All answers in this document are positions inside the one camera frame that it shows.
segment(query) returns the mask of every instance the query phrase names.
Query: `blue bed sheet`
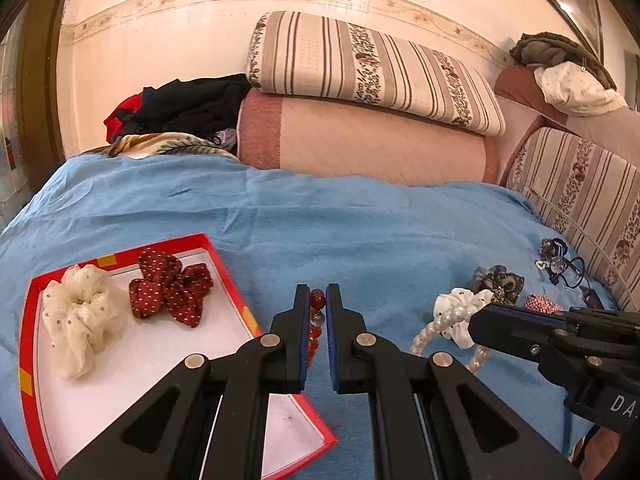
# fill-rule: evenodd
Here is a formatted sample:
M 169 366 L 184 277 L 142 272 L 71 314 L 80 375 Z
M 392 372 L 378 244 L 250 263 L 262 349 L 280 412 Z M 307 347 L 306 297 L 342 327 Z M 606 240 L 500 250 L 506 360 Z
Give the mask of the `blue bed sheet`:
M 215 156 L 80 156 L 0 235 L 0 417 L 31 463 L 17 385 L 18 326 L 31 277 L 195 232 L 209 235 L 263 327 L 290 308 L 297 283 L 337 282 L 345 306 L 363 313 L 372 332 L 408 349 L 438 294 L 468 286 L 476 267 L 495 264 L 526 277 L 520 303 L 536 293 L 565 308 L 580 304 L 534 264 L 540 240 L 556 234 L 523 196 L 497 186 L 407 188 L 259 171 Z M 436 350 L 463 362 L 472 354 L 442 338 L 426 349 Z M 306 394 L 340 442 L 292 478 L 372 479 L 366 396 L 333 394 L 326 362 L 323 337 Z M 563 452 L 588 430 L 533 364 L 494 352 L 479 378 Z

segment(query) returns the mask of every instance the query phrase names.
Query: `metal screw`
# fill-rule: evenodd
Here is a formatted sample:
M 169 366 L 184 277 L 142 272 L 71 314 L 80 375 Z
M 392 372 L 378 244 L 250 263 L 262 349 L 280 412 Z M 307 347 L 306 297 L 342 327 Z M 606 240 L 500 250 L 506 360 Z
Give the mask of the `metal screw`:
M 200 354 L 191 354 L 184 360 L 187 368 L 200 368 L 204 364 L 204 357 Z
M 358 334 L 356 343 L 360 346 L 373 346 L 376 343 L 376 336 L 369 332 L 363 332 L 362 334 Z
M 595 355 L 591 355 L 587 358 L 587 362 L 591 365 L 591 366 L 601 366 L 602 365 L 602 359 L 600 359 L 599 357 L 596 357 Z
M 438 352 L 433 355 L 433 364 L 441 368 L 447 368 L 453 364 L 453 357 L 446 352 Z
M 280 344 L 280 337 L 277 334 L 265 334 L 260 338 L 262 346 L 267 348 Z

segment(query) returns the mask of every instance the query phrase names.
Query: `striped cushion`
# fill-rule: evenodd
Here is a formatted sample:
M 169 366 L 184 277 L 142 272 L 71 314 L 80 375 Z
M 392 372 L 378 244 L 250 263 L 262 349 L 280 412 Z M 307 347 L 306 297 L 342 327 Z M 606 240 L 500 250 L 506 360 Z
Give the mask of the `striped cushion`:
M 540 128 L 507 187 L 569 240 L 621 309 L 640 312 L 640 170 L 580 137 Z
M 370 28 L 279 10 L 258 20 L 247 78 L 266 93 L 329 97 L 501 135 L 487 81 L 437 50 Z

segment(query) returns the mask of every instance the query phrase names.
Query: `wallpaper border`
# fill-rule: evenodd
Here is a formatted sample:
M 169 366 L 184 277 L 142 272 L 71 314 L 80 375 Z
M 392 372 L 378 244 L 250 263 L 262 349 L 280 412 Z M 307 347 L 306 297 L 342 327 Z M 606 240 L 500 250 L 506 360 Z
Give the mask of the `wallpaper border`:
M 123 25 L 154 12 L 223 0 L 126 0 L 75 25 L 64 25 L 67 44 L 75 44 L 95 34 Z M 511 61 L 503 49 L 464 25 L 407 0 L 294 0 L 323 7 L 337 7 L 364 14 L 377 14 L 405 22 L 453 41 L 499 67 Z

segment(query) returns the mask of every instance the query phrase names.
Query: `white lettering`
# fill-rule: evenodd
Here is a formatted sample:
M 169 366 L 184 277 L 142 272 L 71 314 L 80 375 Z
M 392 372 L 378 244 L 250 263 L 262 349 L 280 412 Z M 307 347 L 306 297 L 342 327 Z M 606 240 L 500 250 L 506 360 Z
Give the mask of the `white lettering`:
M 631 418 L 631 415 L 632 415 L 632 414 L 633 414 L 633 412 L 634 412 L 634 408 L 635 408 L 635 406 L 636 406 L 636 402 L 635 402 L 635 401 L 633 401 L 633 402 L 629 405 L 629 407 L 625 410 L 625 413 L 623 413 L 623 415 L 628 415 L 628 417 L 629 417 L 629 418 Z
M 622 405 L 625 403 L 625 397 L 623 397 L 622 395 L 619 395 L 618 398 L 616 400 L 613 401 L 613 405 L 610 407 L 610 410 L 612 412 L 616 412 L 618 411 L 620 408 L 622 408 Z

